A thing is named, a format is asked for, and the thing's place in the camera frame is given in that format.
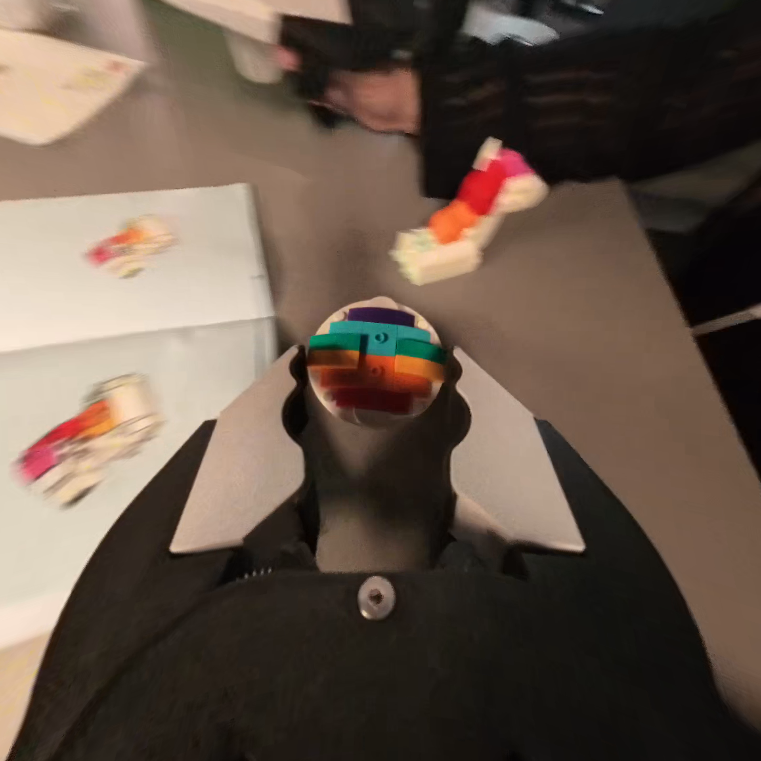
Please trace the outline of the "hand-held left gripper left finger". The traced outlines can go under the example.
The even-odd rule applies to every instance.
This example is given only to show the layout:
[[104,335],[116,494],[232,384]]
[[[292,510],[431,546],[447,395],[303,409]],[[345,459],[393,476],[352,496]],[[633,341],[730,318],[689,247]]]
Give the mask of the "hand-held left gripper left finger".
[[218,416],[176,525],[174,555],[241,547],[280,508],[293,505],[312,551],[319,509],[300,434],[306,351],[290,347]]

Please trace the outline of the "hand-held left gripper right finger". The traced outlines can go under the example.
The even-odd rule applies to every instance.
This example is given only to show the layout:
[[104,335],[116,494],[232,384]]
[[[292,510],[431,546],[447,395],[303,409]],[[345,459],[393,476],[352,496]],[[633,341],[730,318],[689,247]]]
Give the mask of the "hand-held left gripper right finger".
[[586,544],[534,415],[462,348],[453,385],[469,413],[451,452],[452,535],[484,555],[581,555]]

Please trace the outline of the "round rainbow lego disc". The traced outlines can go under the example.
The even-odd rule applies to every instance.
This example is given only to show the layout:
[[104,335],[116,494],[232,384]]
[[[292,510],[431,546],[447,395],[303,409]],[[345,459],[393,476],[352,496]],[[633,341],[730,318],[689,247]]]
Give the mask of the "round rainbow lego disc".
[[337,309],[305,351],[317,400],[334,417],[364,427],[421,415],[447,379],[449,353],[431,323],[386,296]]

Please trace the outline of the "person's right forearm dark sleeve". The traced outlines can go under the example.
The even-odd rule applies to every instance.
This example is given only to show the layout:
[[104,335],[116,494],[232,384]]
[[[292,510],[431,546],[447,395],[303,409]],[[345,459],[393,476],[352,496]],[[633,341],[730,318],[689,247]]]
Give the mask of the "person's right forearm dark sleeve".
[[647,180],[759,141],[759,2],[540,46],[455,31],[453,5],[415,62],[426,197],[452,199],[490,137],[551,184]]

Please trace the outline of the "open lego instruction booklet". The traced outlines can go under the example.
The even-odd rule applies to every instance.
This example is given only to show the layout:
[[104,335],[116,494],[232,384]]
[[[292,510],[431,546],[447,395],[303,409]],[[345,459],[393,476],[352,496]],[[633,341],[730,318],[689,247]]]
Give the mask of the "open lego instruction booklet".
[[[2,202],[2,649],[49,634],[108,529],[180,445],[273,362],[245,184]],[[121,376],[161,418],[72,506],[21,456]]]

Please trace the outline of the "white lego build with coloured bricks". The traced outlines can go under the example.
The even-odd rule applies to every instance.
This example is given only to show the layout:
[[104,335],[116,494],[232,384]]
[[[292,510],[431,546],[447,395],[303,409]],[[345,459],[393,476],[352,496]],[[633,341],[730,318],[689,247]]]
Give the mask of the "white lego build with coloured bricks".
[[455,198],[424,227],[399,232],[390,257],[417,286],[468,274],[480,266],[505,217],[535,208],[548,194],[522,154],[487,138]]

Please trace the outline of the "closed lego instruction booklet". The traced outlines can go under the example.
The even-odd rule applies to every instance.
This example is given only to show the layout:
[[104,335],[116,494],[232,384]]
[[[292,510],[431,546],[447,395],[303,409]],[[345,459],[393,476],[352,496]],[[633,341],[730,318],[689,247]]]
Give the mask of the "closed lego instruction booklet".
[[38,33],[1,31],[1,137],[50,145],[122,97],[145,62]]

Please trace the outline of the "person's right hand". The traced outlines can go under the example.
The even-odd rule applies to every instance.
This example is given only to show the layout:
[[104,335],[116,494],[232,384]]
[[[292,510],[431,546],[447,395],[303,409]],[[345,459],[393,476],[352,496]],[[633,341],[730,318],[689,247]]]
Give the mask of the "person's right hand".
[[421,126],[420,77],[414,69],[337,71],[320,105],[373,132],[417,136]]

